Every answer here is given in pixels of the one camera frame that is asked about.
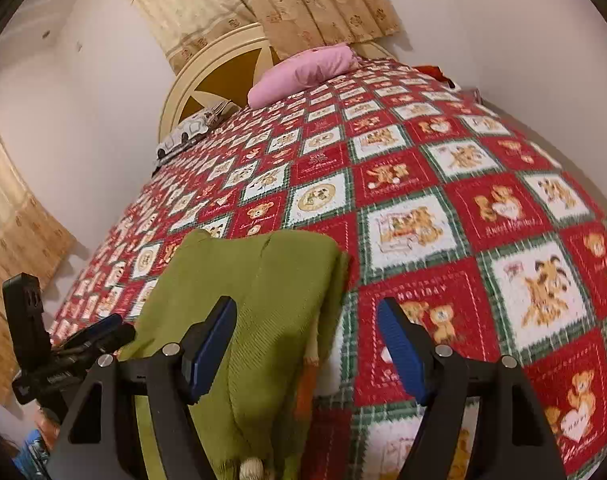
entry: green towel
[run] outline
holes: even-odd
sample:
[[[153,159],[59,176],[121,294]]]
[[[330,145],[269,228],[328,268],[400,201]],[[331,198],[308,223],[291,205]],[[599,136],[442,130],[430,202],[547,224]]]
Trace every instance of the green towel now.
[[[252,457],[263,461],[266,476],[297,478],[348,258],[332,238],[311,232],[222,240],[195,230],[158,280],[121,359],[179,341],[220,296],[237,303],[237,328],[210,393],[190,408],[219,480],[236,480]],[[137,399],[137,416],[148,478],[163,479],[145,397]]]

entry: bed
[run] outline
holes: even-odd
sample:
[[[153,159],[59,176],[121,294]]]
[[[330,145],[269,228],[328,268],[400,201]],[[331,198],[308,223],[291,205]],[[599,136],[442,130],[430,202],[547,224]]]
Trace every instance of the bed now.
[[[358,71],[261,110],[246,106],[248,89],[278,59],[260,25],[192,59],[168,94],[159,139],[221,98],[242,110],[142,188],[65,299],[53,341],[113,312],[136,320],[196,227],[228,238],[327,234],[352,261],[303,479],[394,480],[410,450],[423,411],[376,330],[385,296],[465,356],[516,357],[567,474],[586,477],[607,450],[603,212],[516,121],[375,43],[357,49],[369,58]],[[463,463],[477,410],[471,399]]]

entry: metal bolt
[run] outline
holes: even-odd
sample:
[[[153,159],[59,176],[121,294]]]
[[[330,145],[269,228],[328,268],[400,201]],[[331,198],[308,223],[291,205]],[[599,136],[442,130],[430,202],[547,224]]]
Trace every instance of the metal bolt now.
[[[112,357],[112,354],[103,354],[99,359],[96,360],[96,362],[99,363],[99,366],[101,366],[102,368],[110,366],[112,364],[112,361],[114,361],[114,357]]]
[[[179,346],[179,343],[168,343],[161,351],[163,352],[163,355],[171,356],[178,354],[180,350],[181,346]]]
[[[448,345],[437,345],[435,352],[440,357],[450,357],[453,354],[453,349]]]
[[[501,358],[501,364],[503,364],[506,368],[517,368],[517,360],[512,357],[512,355],[504,355]]]

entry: headboard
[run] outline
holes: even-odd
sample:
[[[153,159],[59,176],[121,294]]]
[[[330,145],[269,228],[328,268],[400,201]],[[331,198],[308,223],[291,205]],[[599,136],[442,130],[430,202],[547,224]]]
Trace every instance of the headboard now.
[[[352,48],[369,59],[394,59],[391,53],[373,41],[355,43]],[[222,98],[245,107],[254,83],[279,62],[260,23],[239,27],[213,41],[176,76],[161,112],[159,142],[183,119]]]

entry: folded clothes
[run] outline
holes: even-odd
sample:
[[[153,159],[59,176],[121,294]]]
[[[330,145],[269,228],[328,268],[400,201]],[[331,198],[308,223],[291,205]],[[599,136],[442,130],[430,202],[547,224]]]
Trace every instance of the folded clothes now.
[[[220,296],[237,303],[237,328],[210,393],[190,407],[219,480],[297,477],[348,258],[311,232],[221,240],[195,230],[158,280],[121,359],[179,341]],[[164,478],[146,397],[137,399],[137,417],[148,478]]]

